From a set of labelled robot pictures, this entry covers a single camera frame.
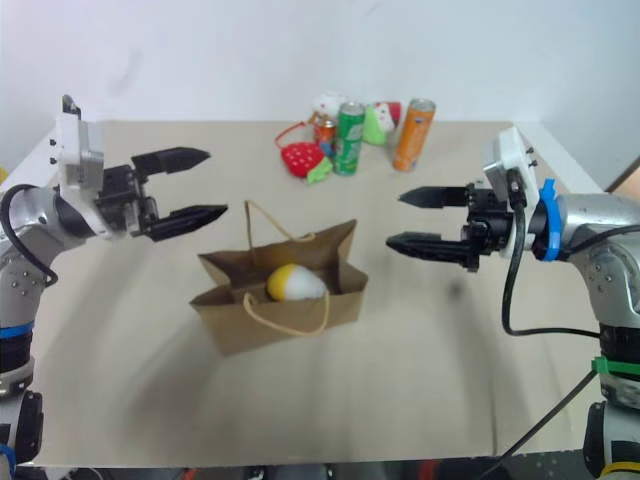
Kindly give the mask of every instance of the table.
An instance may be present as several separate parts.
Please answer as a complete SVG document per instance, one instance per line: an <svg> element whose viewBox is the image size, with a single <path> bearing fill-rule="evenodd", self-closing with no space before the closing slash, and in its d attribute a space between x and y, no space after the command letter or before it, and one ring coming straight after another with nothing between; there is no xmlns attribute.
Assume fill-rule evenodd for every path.
<svg viewBox="0 0 640 480"><path fill-rule="evenodd" d="M91 239L61 255L41 303L32 388L44 395L43 465L217 466L372 461L504 451L582 378L588 338L510 338L500 328L507 263L478 274L426 263L384 245L405 230L459 238L465 209L425 211L396 201L421 185L482 177L485 143L506 123L436 123L418 168L394 171L365 147L358 174L311 187L290 177L273 138L282 123L107 123L107 166L193 146L213 158L152 177L163 213L228 203L214 224L153 244ZM539 183L549 171L538 167ZM211 288L197 253L244 249L250 198L294 233L359 223L351 263L370 276L359 321L223 358L188 302ZM335 209L334 200L341 200ZM279 241L260 218L257 241ZM596 328L572 266L527 255L515 326ZM594 382L526 447L578 448Z"/></svg>

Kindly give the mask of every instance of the green cable tie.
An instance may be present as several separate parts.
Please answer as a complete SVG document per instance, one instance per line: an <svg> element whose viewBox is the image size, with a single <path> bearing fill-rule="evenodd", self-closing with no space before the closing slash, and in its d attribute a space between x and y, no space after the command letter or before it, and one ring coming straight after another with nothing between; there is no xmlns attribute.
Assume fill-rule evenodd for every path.
<svg viewBox="0 0 640 480"><path fill-rule="evenodd" d="M607 357L596 357L591 361L591 368L596 373L628 373L640 375L640 364L627 362L614 362Z"/></svg>

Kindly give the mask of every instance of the brown paper bag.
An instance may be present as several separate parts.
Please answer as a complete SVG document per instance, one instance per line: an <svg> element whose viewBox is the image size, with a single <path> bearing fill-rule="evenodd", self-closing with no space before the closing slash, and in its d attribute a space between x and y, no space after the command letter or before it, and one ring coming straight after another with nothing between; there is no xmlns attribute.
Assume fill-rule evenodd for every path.
<svg viewBox="0 0 640 480"><path fill-rule="evenodd" d="M250 207L262 213L286 242L254 247ZM347 263L356 221L296 238L253 202L245 202L249 250L199 255L217 288L191 301L223 355L292 338L321 334L358 317L368 277ZM303 265L327 285L324 299L274 302L266 292L273 271Z"/></svg>

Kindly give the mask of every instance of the string handle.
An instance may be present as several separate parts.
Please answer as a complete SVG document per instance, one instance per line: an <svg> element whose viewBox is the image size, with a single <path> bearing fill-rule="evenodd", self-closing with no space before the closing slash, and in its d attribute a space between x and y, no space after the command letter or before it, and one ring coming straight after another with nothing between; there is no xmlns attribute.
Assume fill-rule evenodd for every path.
<svg viewBox="0 0 640 480"><path fill-rule="evenodd" d="M285 327L283 325L278 325L277 323L264 318L262 315L256 313L253 309L253 305L257 304L258 301L256 298L250 293L245 293L244 298L242 299L242 306L244 307L245 312L253 318L256 322L265 327L271 328L281 333L286 333L287 335L291 335L294 337L313 337L316 335L320 335L327 328L327 323L329 323L329 291L325 290L324 292L324 312L322 314L322 321L320 325L315 329L309 332L305 332L302 330L297 330L295 328Z"/></svg>
<svg viewBox="0 0 640 480"><path fill-rule="evenodd" d="M273 218L270 214L268 214L260 205L258 205L257 203L251 201L251 200L245 200L244 202L244 213L245 216L247 218L247 238L249 240L249 250L251 251L251 254L254 256L254 260L255 260L255 249L253 246L253 234L251 233L251 210L250 207L254 208L255 210L257 210L258 212L260 212L262 214L262 216L264 218L267 219L267 221L273 225L273 227L278 230L284 237L286 237L287 239L291 240L292 242L296 242L296 243L304 243L304 242L310 242L312 240L315 240L316 235L314 233L308 233L306 234L304 237L295 237L293 236L291 233L289 233L287 230L284 229L284 227L282 225L280 225L280 223Z"/></svg>
<svg viewBox="0 0 640 480"><path fill-rule="evenodd" d="M298 122L295 125L291 125L289 128L286 128L284 131L282 131L282 133L280 133L274 140L274 143L276 144L276 147L278 147L280 150L282 150L283 146L280 145L280 140L282 139L282 137L284 137L288 133L294 131L296 128L304 127L305 125L306 125L306 123L304 123L304 122Z"/></svg>

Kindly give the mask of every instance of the black cable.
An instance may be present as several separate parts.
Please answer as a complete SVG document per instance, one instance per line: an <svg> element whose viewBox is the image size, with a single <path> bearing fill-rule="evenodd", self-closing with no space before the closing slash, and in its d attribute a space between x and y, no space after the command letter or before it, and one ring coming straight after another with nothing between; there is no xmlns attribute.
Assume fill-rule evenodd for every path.
<svg viewBox="0 0 640 480"><path fill-rule="evenodd" d="M640 225L628 225L626 227L612 228L611 230L607 230L606 232L598 233L593 237L587 238L585 241L579 243L575 247L569 248L567 253L569 253L569 255L573 255L589 247L592 247L595 244L603 240L606 240L609 237L613 237L616 235L624 235L625 233L634 233L634 232L640 232Z"/></svg>
<svg viewBox="0 0 640 480"><path fill-rule="evenodd" d="M504 331L514 337L523 337L526 335L538 335L541 333L567 333L571 335L582 335L585 337L600 338L600 334L598 332L580 330L577 328L545 327L545 328L528 328L526 330L513 330L511 328L511 298L513 296L513 286L516 283L516 277L518 275L518 270L520 269L520 261L522 260L522 253L524 252L524 240L525 240L525 228L526 228L524 207L521 205L520 206L515 205L513 211L515 213L516 238L513 246L513 255L511 255L511 262L509 262L509 270L507 271L507 279L505 280L505 283L504 283L504 291L502 293L502 328L504 329Z"/></svg>
<svg viewBox="0 0 640 480"><path fill-rule="evenodd" d="M14 185L6 193L2 196L2 200L0 200L0 225L2 225L2 229L4 230L4 234L7 236L11 244L18 250L24 258L27 259L34 267L40 270L46 277L45 279L45 288L50 287L54 283L58 281L58 275L56 272L51 270L47 265L45 265L38 257L36 257L31 250L27 248L27 246L22 243L22 240L18 238L16 232L13 230L11 226L11 217L9 214L9 209L11 207L11 200L18 192L26 191L31 188L35 188L34 185L25 185L19 184Z"/></svg>
<svg viewBox="0 0 640 480"><path fill-rule="evenodd" d="M564 407L566 407L569 404L569 402L571 402L571 400L573 400L582 390L584 390L584 388L587 385L589 385L591 380L593 380L596 377L596 375L597 373L594 370L589 370L589 373L587 373L587 375L582 380L580 380L580 382L578 382L578 384L575 387L573 387L573 390L571 390L562 400L560 400L555 407L549 410L549 412L544 417L542 417L538 423L536 423L533 427L531 427L531 429L527 433L525 433L522 437L520 437L520 439L516 443L514 443L511 446L511 448L509 448L509 450L504 452L500 456L500 458L496 460L496 463L494 463L487 470L485 470L480 475L475 477L474 480L481 480L482 478L485 478L487 475L489 475L491 472L498 469L507 458L509 458L511 455L517 452L520 449L520 447L522 447L522 445L524 445L529 440L531 440L531 438L536 433L538 433L542 427L544 427L547 423L549 423L549 421L551 421L553 417L555 417Z"/></svg>

